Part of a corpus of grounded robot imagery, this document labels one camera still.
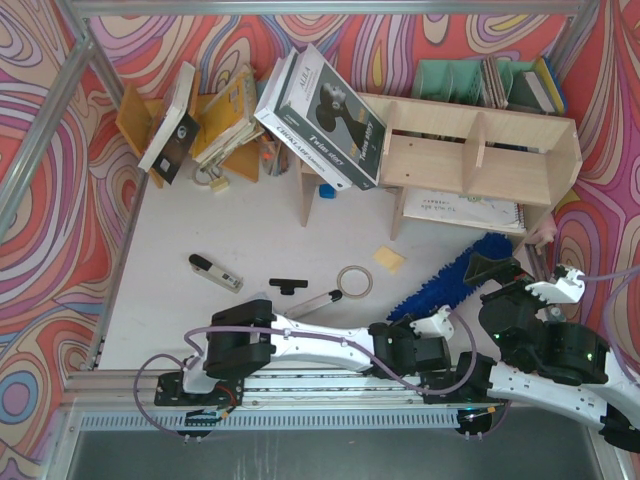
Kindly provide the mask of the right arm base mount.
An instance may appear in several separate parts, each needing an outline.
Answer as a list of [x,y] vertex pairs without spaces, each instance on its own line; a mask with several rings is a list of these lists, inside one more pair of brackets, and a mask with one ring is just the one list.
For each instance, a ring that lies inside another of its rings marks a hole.
[[[453,370],[422,373],[420,375],[419,386],[428,390],[442,390],[451,387],[462,379]],[[459,389],[439,395],[424,395],[423,400],[426,404],[436,403],[468,403],[468,404],[496,404],[503,405],[507,400],[493,398],[488,395],[489,382],[472,375]]]

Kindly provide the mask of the black T-shaped plastic part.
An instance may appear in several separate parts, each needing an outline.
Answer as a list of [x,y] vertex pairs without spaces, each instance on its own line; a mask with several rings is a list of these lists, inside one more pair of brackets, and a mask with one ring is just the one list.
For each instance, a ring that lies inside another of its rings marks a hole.
[[270,278],[269,285],[277,287],[283,296],[292,296],[297,289],[305,289],[308,287],[308,281],[305,279],[291,278]]

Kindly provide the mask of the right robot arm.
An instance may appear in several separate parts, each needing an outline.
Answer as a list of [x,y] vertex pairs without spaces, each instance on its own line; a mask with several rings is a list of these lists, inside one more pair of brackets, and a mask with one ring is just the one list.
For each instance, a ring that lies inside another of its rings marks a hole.
[[499,289],[481,298],[478,319],[499,360],[470,351],[456,368],[473,397],[512,400],[572,418],[619,449],[639,450],[639,376],[625,372],[611,342],[589,327],[544,321],[540,310],[576,304],[584,274],[559,265],[551,282],[537,281],[513,257],[470,257],[469,286],[493,280]]

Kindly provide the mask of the blue microfiber duster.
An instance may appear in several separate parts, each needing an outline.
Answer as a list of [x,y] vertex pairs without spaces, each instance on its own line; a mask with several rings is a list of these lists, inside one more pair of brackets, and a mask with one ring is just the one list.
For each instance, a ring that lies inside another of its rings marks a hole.
[[424,318],[444,305],[456,308],[477,289],[464,282],[471,255],[474,253],[491,260],[500,260],[512,256],[513,246],[503,234],[485,234],[423,283],[417,292],[394,307],[387,316],[387,320],[396,322],[406,315]]

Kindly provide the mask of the masking tape roll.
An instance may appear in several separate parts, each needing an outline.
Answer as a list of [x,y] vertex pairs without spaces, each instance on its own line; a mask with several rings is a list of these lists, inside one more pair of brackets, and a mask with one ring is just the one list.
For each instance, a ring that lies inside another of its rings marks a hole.
[[373,276],[362,266],[349,265],[338,273],[336,284],[344,297],[359,300],[366,298],[371,293]]

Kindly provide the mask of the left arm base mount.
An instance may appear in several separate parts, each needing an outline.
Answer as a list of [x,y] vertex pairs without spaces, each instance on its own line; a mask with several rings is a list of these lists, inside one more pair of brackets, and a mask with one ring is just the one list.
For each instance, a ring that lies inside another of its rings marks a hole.
[[241,405],[244,380],[216,380],[208,393],[187,393],[183,388],[182,371],[159,376],[154,405],[159,407],[227,407]]

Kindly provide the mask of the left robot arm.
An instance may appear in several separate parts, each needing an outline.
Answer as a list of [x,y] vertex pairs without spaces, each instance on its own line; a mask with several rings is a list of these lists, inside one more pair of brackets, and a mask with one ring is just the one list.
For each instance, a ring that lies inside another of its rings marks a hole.
[[276,314],[269,300],[253,300],[212,316],[206,346],[185,335],[196,353],[183,370],[188,394],[208,394],[221,381],[243,380],[274,362],[302,362],[398,379],[450,368],[449,311],[368,327],[329,328]]

